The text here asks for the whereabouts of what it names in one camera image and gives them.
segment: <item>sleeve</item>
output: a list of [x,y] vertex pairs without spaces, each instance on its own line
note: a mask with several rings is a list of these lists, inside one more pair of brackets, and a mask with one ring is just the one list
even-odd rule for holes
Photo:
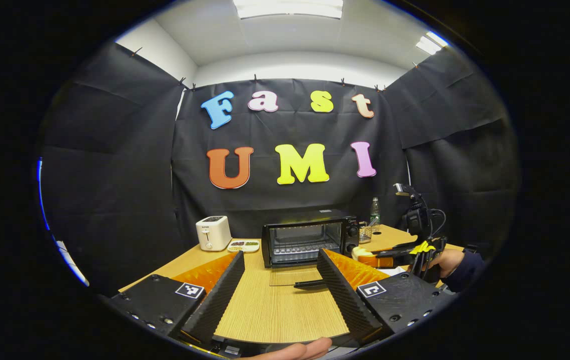
[[469,283],[484,267],[483,258],[479,253],[468,251],[464,251],[464,253],[463,261],[460,262],[454,272],[442,279],[442,282],[453,292],[460,292],[468,287]]

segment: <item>plastic bottle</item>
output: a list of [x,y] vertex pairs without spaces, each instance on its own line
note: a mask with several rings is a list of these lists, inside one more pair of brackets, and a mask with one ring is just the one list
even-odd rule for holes
[[380,224],[380,205],[378,205],[377,197],[372,200],[371,211],[369,213],[369,223],[371,224],[372,230],[377,231],[378,225]]

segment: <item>toaster oven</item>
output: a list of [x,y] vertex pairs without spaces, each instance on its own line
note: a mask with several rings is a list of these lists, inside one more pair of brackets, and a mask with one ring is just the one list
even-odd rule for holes
[[340,210],[315,210],[284,216],[262,227],[266,268],[314,264],[318,251],[348,255],[358,246],[358,221]]

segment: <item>black curtain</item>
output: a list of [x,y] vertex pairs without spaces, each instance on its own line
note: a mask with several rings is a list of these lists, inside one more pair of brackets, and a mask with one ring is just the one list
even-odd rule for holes
[[[200,105],[231,91],[232,120],[212,130],[211,118]],[[256,91],[278,96],[275,112],[253,111],[247,106]],[[334,109],[314,112],[310,94],[327,91]],[[352,96],[370,99],[374,117],[359,114]],[[197,244],[195,223],[211,215],[227,215],[232,236],[255,239],[262,225],[291,212],[337,208],[367,219],[374,196],[381,201],[381,218],[393,223],[406,208],[391,185],[407,181],[407,167],[390,108],[381,91],[324,80],[259,79],[226,82],[186,91],[180,107],[173,148],[174,199],[184,239]],[[358,162],[350,144],[369,142],[377,174],[358,177]],[[280,185],[280,155],[275,147],[291,144],[301,157],[309,144],[325,146],[327,182]],[[238,189],[219,189],[209,181],[207,151],[227,149],[226,174],[238,174],[234,149],[254,148],[248,182]]]
[[112,43],[56,96],[45,122],[47,221],[102,294],[116,294],[189,246],[171,200],[171,146],[182,87]]
[[507,111],[489,81],[446,47],[387,87],[385,98],[411,185],[447,214],[442,234],[493,255],[511,226],[520,171]]

